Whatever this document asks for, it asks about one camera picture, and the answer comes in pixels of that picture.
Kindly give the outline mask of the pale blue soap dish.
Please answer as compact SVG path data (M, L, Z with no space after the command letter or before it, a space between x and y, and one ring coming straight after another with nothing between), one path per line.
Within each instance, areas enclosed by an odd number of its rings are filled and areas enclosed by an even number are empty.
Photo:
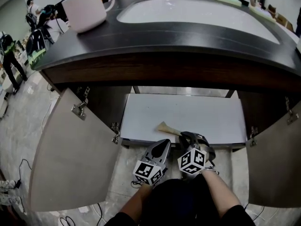
M249 6L249 10L266 20L276 23L276 20L272 17L272 15L268 11L261 9L260 7Z

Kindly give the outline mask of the white shelf board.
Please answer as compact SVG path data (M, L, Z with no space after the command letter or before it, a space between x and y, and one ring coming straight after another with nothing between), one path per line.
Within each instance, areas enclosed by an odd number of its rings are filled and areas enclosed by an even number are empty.
M176 142L175 135L157 131L161 122L179 131L199 133L211 145L247 141L240 99L160 94L128 96L120 136L141 141L168 138Z

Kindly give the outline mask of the metal door hinge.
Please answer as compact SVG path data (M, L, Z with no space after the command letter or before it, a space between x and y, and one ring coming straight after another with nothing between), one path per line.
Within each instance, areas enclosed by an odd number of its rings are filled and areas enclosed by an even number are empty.
M251 127L251 134L250 134L250 146L257 145L257 141L255 140L255 136L258 134L258 128L252 126Z
M288 112L289 118L287 119L287 124L290 125L296 120L298 120L299 115L298 113L295 113L294 111L291 110L290 108L290 101L288 97L285 97L285 104L286 104L286 110Z
M80 99L80 102L76 105L73 105L72 112L77 115L83 121L86 119L85 108L88 104L88 94L90 92L89 86L78 86L74 93Z
M119 136L120 136L120 130L119 130L119 123L113 122L111 124L111 130L115 133L115 136L112 139L112 142L115 144L119 143Z

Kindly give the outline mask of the person's black printed shirt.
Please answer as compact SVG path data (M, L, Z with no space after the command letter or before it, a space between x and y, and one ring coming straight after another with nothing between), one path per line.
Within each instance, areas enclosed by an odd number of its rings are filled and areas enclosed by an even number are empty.
M119 212L105 226L138 226L127 214ZM234 206L217 221L217 226L255 226L242 206Z

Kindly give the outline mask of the grey cabinet door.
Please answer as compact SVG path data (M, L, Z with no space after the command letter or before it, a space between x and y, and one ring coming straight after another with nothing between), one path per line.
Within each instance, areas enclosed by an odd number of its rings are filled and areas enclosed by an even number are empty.
M301 118L281 118L247 143L249 203L301 207Z
M29 186L32 211L60 211L103 202L120 145L115 133L89 108L73 112L80 99L66 89L39 140Z

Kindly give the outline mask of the white ceramic mug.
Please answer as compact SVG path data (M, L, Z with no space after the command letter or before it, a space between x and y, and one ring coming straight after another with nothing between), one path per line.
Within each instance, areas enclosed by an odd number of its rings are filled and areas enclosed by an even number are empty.
M62 6L69 20L71 29L76 33L84 33L99 26L106 20L107 12L115 4L111 0L105 8L102 0L64 0Z

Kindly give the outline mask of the person's black shorts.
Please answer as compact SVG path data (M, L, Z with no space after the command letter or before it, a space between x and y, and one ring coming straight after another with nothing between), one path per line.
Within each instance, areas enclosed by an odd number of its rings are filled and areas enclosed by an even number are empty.
M219 226L221 220L203 175L169 179L156 186L139 226Z

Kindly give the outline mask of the brown cardboard box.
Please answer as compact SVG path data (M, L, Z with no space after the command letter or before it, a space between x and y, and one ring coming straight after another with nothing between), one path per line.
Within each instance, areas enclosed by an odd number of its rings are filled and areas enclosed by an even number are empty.
M288 29L289 31L291 31L292 33L294 33L294 30L293 30L293 26L292 24L287 20L287 19L284 19L284 20L278 20L277 21L280 25L282 25L284 28Z
M277 8L273 7L271 4L268 5L268 12L272 15L274 19L284 20L284 17L277 12Z

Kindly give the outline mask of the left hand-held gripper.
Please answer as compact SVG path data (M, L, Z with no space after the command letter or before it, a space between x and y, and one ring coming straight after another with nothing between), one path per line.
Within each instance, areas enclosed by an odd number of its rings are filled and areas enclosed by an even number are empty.
M137 161L133 175L137 181L154 186L165 175L165 162L169 156L171 141L164 139L150 145L144 155L148 161Z

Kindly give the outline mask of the black mini fridge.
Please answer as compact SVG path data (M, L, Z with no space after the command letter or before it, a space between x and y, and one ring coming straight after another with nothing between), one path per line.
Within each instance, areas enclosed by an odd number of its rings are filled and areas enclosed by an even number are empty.
M67 22L68 18L62 5L63 1L65 0L61 0L60 2L55 4L55 9L57 11L56 17L62 19L64 22Z

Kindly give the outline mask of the beige toothpaste tube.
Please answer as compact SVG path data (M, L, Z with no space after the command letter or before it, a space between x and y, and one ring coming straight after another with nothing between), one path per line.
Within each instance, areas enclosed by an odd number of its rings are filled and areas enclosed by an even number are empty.
M169 127L164 121L156 127L156 130L171 135L181 136L181 132L179 130Z

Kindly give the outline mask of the person's left forearm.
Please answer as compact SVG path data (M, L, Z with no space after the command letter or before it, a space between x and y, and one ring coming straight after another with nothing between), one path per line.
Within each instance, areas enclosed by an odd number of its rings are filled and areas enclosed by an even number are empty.
M139 223L143 207L152 192L153 187L143 184L138 191L122 207L120 212L127 214L135 223Z

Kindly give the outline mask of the person's right forearm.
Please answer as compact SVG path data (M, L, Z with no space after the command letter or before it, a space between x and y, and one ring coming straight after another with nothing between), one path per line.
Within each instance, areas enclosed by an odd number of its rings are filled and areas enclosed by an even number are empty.
M212 170L202 170L201 174L208 185L211 197L220 217L223 217L231 208L241 206L237 196L216 172Z

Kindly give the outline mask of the black green dome backpack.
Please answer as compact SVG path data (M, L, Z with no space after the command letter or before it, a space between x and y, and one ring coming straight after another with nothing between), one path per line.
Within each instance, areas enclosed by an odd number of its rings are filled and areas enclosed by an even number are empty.
M35 66L47 51L44 35L40 29L34 30L26 43L26 54L30 68L35 70Z

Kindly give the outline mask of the dark brown cabinet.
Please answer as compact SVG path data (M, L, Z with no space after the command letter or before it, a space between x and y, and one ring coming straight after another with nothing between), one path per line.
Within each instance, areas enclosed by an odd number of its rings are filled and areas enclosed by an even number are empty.
M245 102L253 93L258 102L247 105L247 127L258 134L290 108L301 118L301 54L278 24L250 11L279 41L216 25L155 22L128 24L118 20L127 7L145 0L119 0L107 20L77 34L68 31L44 55L36 71L57 90L89 86L89 108L111 129L125 108L112 112L96 96L113 99L109 88L131 86L194 86L235 89Z

